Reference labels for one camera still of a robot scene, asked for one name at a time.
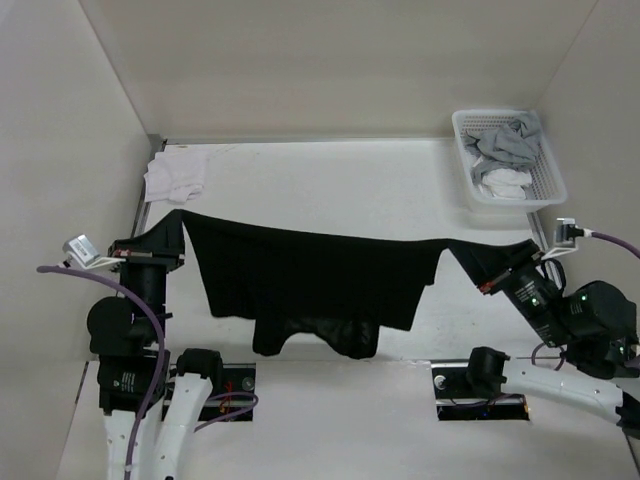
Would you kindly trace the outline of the black tank top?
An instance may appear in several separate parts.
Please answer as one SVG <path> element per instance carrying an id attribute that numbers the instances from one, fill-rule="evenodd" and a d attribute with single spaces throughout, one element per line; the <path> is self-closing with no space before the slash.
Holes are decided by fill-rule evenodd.
<path id="1" fill-rule="evenodd" d="M 247 225 L 182 210 L 209 312 L 254 323 L 252 349 L 279 354 L 311 334 L 351 359 L 377 353 L 379 332 L 411 329 L 439 259 L 450 251 L 476 285 L 533 252 L 525 240 L 487 245 L 392 241 Z"/>

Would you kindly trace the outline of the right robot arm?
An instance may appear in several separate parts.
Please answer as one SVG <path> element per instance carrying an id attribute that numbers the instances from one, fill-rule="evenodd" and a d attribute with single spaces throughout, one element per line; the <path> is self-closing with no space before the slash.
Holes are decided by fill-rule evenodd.
<path id="1" fill-rule="evenodd" d="M 466 388 L 480 398 L 506 394 L 537 396 L 570 405 L 639 436 L 639 344 L 637 306 L 615 286 L 592 281 L 572 294 L 546 272 L 558 266 L 565 246 L 547 252 L 527 240 L 494 246 L 460 242 L 451 248 L 484 295 L 503 293 L 548 348 L 578 374 L 565 376 L 518 364 L 490 347 L 472 350 L 464 370 Z"/>

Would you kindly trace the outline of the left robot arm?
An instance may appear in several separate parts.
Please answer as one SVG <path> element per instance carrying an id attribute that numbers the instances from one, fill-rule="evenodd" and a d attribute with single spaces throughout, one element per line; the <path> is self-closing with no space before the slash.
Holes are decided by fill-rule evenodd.
<path id="1" fill-rule="evenodd" d="M 170 361 L 165 342 L 166 280 L 184 263 L 180 212 L 149 231 L 115 241 L 115 295 L 87 317 L 99 361 L 99 407 L 107 435 L 110 479 L 177 479 L 207 399 L 224 387 L 219 353 L 187 349 Z"/>

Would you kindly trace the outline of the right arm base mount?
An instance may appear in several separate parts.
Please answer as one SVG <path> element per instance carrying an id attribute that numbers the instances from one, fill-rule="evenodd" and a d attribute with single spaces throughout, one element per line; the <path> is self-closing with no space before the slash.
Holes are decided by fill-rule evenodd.
<path id="1" fill-rule="evenodd" d="M 502 394 L 495 399 L 478 397 L 466 379 L 466 362 L 431 364 L 431 374 L 440 421 L 529 421 L 526 397 Z"/>

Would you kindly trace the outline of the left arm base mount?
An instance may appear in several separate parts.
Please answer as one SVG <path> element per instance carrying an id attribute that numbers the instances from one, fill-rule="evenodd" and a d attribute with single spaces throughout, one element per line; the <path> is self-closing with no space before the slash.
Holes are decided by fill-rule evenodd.
<path id="1" fill-rule="evenodd" d="M 233 395 L 233 392 L 255 392 L 256 366 L 254 364 L 225 364 L 221 378 L 214 385 L 202 407 L 199 422 L 204 423 L 232 414 L 229 421 L 251 422 L 253 411 L 238 414 L 253 402 L 250 396 Z"/>

